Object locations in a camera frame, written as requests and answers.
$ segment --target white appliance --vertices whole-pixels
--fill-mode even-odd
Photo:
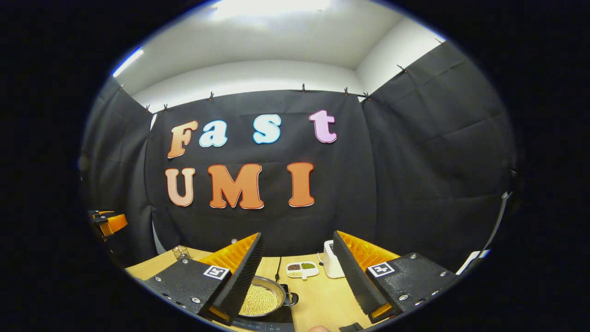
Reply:
[[[338,257],[334,254],[334,240],[328,240],[324,242],[324,270],[329,278],[343,278],[344,272],[338,261]]]

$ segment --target ceiling light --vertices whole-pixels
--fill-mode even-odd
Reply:
[[[125,70],[125,68],[127,68],[132,62],[137,60],[137,58],[139,58],[139,56],[141,56],[142,54],[143,50],[141,48],[133,52],[133,54],[131,54],[131,56],[127,58],[127,60],[125,60],[125,62],[113,73],[113,77],[117,77],[121,73],[121,71]]]
[[[330,0],[222,0],[213,5],[217,18],[238,15],[275,16],[299,11],[322,11]]]

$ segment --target white panel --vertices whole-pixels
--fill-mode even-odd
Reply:
[[[363,59],[356,72],[369,94],[424,54],[444,38],[407,17],[402,19]]]
[[[234,93],[265,90],[327,90],[362,95],[353,70],[303,61],[242,61],[221,64],[180,74],[157,83],[133,96],[141,105],[157,112],[194,100]]]

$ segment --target wooden table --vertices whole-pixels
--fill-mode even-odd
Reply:
[[[188,248],[191,258],[198,260],[208,256],[209,252]],[[258,266],[256,275],[274,280],[277,273],[278,257],[264,257]],[[312,261],[316,263],[320,273],[316,276],[290,278],[285,273],[289,263]],[[172,251],[165,252],[126,270],[141,280],[147,280],[176,262]],[[314,326],[325,326],[331,332],[339,332],[343,326],[359,323],[363,328],[373,326],[356,302],[346,278],[328,278],[324,267],[318,264],[317,255],[283,257],[279,270],[279,284],[287,284],[289,291],[299,295],[299,303],[291,307],[293,325],[296,332],[308,332]],[[230,327],[239,332],[251,332],[239,327]]]

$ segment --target white ceiling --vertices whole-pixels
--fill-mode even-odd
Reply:
[[[187,71],[248,60],[309,61],[355,70],[403,18],[367,0],[328,1],[321,11],[225,19],[219,17],[222,8],[208,4],[142,45],[143,55],[117,81],[126,82],[125,90],[133,95]]]

